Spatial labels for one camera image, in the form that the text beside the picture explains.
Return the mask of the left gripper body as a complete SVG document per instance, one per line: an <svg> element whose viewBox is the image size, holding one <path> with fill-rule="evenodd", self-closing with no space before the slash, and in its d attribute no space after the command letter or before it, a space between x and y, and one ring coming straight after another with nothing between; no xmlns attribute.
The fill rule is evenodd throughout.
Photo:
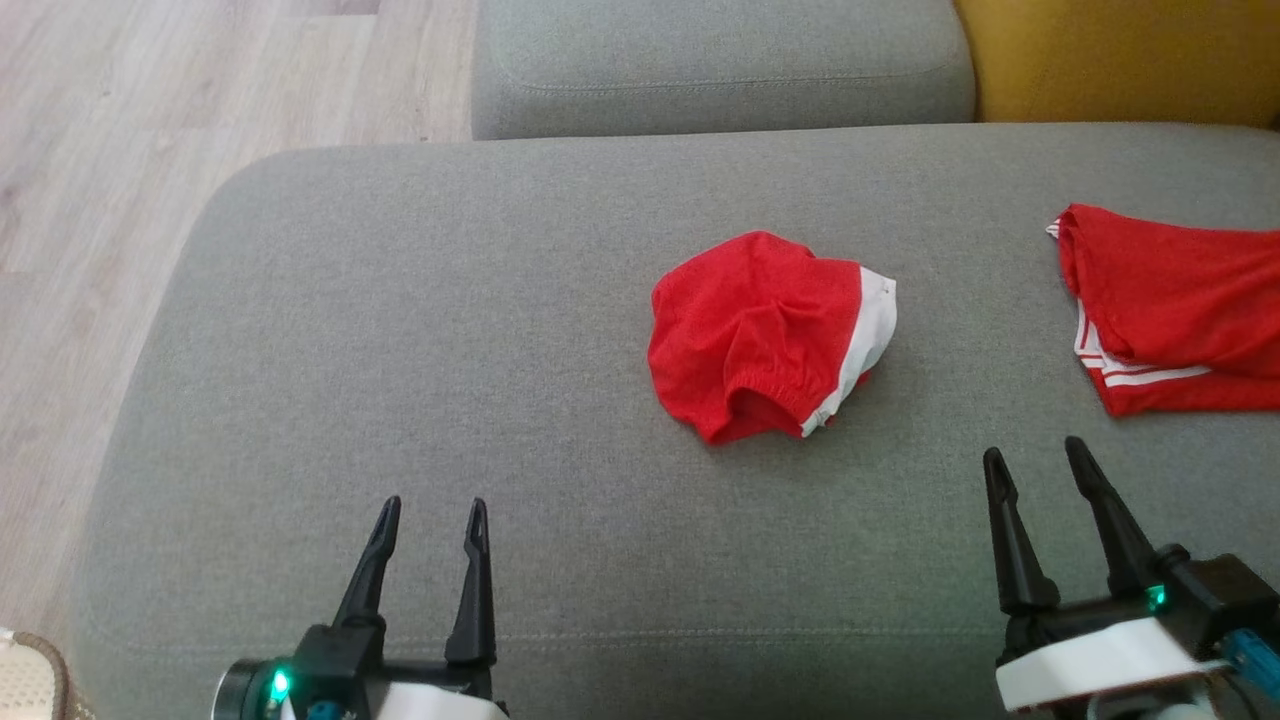
<svg viewBox="0 0 1280 720"><path fill-rule="evenodd" d="M223 674L212 720L305 720L323 700L347 710L346 720L372 720L390 683L406 682L492 698L492 666L393 662L383 656L383 626L310 628L288 657L242 659Z"/></svg>

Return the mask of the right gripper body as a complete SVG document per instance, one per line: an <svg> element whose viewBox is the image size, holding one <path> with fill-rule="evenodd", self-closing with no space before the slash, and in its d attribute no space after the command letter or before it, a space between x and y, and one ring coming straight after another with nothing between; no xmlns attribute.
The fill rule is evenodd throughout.
<svg viewBox="0 0 1280 720"><path fill-rule="evenodd" d="M1006 665L1037 650L1070 641L1117 623L1151 618L1161 609L1157 596L1164 584L1149 592L1149 598L1115 600L1111 594L1094 600L1060 603L1056 609L1024 616L1007 616L1005 644L998 664Z"/></svg>

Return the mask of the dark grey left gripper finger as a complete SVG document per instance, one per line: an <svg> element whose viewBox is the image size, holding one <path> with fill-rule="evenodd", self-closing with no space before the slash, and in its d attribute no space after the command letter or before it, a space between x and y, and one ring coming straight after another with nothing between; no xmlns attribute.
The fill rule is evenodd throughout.
<svg viewBox="0 0 1280 720"><path fill-rule="evenodd" d="M475 498L470 509L463 553L467 568L454 625L445 643L445 661L451 666L492 666L497 662L497 621L490 532L483 498Z"/></svg>
<svg viewBox="0 0 1280 720"><path fill-rule="evenodd" d="M402 501L389 497L378 515L335 612L334 626L385 626L380 614L387 565L396 552Z"/></svg>

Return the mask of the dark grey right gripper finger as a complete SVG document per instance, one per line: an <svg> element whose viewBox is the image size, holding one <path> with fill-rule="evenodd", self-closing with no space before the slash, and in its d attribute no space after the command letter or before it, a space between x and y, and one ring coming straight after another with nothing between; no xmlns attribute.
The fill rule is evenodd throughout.
<svg viewBox="0 0 1280 720"><path fill-rule="evenodd" d="M1115 600L1149 598L1162 585L1153 570L1155 548L1111 484L1085 441L1069 436L1065 454L1080 496L1091 506Z"/></svg>
<svg viewBox="0 0 1280 720"><path fill-rule="evenodd" d="M997 447L983 454L998 606L1010 618L1056 609L1057 585L1044 574L1019 512L1018 488Z"/></svg>

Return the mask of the red basketball jersey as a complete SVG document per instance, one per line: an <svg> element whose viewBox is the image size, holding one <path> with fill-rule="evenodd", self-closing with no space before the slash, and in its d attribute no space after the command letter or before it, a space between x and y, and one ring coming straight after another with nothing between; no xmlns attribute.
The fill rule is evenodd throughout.
<svg viewBox="0 0 1280 720"><path fill-rule="evenodd" d="M1076 305L1074 352L1110 416L1280 413L1280 229L1073 204L1047 234Z"/></svg>

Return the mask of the red white basketball shorts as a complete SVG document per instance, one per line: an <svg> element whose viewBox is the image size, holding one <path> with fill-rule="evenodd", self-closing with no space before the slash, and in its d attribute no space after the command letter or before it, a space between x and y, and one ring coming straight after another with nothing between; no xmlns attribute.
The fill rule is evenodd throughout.
<svg viewBox="0 0 1280 720"><path fill-rule="evenodd" d="M655 396L710 446L827 427L899 324L893 279L764 231L664 274L652 311Z"/></svg>

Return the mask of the grey sofa chaise seat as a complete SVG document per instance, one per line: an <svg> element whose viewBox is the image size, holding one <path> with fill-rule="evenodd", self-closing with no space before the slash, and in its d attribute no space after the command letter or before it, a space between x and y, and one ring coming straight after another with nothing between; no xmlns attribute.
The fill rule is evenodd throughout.
<svg viewBox="0 0 1280 720"><path fill-rule="evenodd" d="M955 124L284 152L195 225L97 480L70 665L99 720L209 720L332 619L387 497L392 659L439 659L486 501L515 720L1002 719L982 454L1065 600L1106 592L1064 452L1157 546L1280 589L1280 415L1115 421L1070 350L1070 202L1280 227L1280 135ZM704 445L650 293L764 229L893 278L831 428Z"/></svg>

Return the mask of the beige floor rug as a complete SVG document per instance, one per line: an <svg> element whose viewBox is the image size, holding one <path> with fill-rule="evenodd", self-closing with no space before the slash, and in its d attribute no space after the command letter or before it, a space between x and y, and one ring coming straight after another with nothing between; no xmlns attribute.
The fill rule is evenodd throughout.
<svg viewBox="0 0 1280 720"><path fill-rule="evenodd" d="M0 626L0 720L67 720L70 682L46 638Z"/></svg>

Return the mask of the yellow sofa backrest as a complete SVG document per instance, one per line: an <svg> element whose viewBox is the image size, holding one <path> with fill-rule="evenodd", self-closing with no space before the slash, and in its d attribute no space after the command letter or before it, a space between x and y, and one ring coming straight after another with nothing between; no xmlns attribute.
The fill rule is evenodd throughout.
<svg viewBox="0 0 1280 720"><path fill-rule="evenodd" d="M1280 122L1280 0L954 0L983 122Z"/></svg>

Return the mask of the grey sofa seat cushion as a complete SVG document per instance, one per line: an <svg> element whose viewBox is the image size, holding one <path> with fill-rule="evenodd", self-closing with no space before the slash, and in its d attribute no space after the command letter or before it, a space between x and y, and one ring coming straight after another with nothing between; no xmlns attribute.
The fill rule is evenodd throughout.
<svg viewBox="0 0 1280 720"><path fill-rule="evenodd" d="M480 0L476 140L968 123L952 0Z"/></svg>

